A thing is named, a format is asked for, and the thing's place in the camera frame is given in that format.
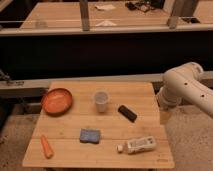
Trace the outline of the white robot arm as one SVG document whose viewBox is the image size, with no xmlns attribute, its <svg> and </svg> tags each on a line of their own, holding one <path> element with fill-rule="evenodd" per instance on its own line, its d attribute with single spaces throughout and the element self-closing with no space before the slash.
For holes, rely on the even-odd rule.
<svg viewBox="0 0 213 171">
<path fill-rule="evenodd" d="M 196 62 L 167 70 L 162 76 L 163 86 L 156 95 L 160 108 L 175 108 L 185 99 L 213 118 L 213 90 L 200 82 L 203 74 L 202 66 Z"/>
</svg>

